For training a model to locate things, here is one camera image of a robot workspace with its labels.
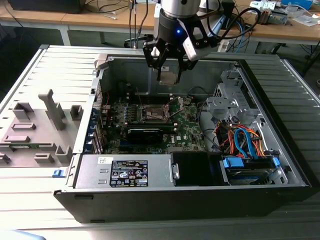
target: warning label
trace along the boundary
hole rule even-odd
[[[148,187],[148,161],[112,161],[110,186]]]

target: computer case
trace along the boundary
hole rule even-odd
[[[14,10],[33,10],[78,14],[86,0],[8,0]]]

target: blue cable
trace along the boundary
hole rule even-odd
[[[244,29],[242,28],[240,22],[237,21],[236,23],[239,25],[240,30],[241,30],[241,33],[243,33],[243,32],[244,32]],[[235,50],[235,53],[237,53],[237,52],[239,51],[239,49],[241,48],[243,40],[244,40],[244,36],[242,35],[242,36],[241,36],[240,43],[239,43],[239,45],[238,45],[238,48]]]
[[[256,155],[256,152],[253,149],[252,144],[251,144],[250,134],[244,128],[238,128],[234,133],[234,145],[235,145],[235,147],[243,154],[243,156],[245,158],[248,157],[248,155],[245,153],[245,151],[243,151],[241,149],[241,147],[239,146],[239,143],[238,143],[238,134],[241,131],[244,132],[244,135],[246,137],[246,142],[248,144],[248,149],[249,149],[249,153],[250,153],[251,157],[253,157],[253,159],[258,159],[258,156]]]

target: green circuit board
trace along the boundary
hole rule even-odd
[[[126,144],[126,116],[125,108],[130,107],[124,102],[115,102],[112,104],[115,123],[107,126],[107,145],[104,148],[105,154],[169,154],[173,151],[206,151],[205,141],[201,135],[201,129],[197,123],[197,104],[191,102],[189,98],[182,98],[184,100],[183,110],[170,118],[171,123],[175,123],[175,132],[172,134],[163,134],[162,142],[159,144],[137,144],[131,145],[129,148],[124,148]],[[136,112],[134,112],[135,123],[141,121],[142,106],[136,105]],[[169,112],[176,113],[181,109],[179,102],[174,102],[169,105]]]

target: motherboard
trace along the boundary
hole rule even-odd
[[[206,151],[197,102],[190,97],[168,103],[132,104],[121,99],[105,111],[105,154],[170,154]]]

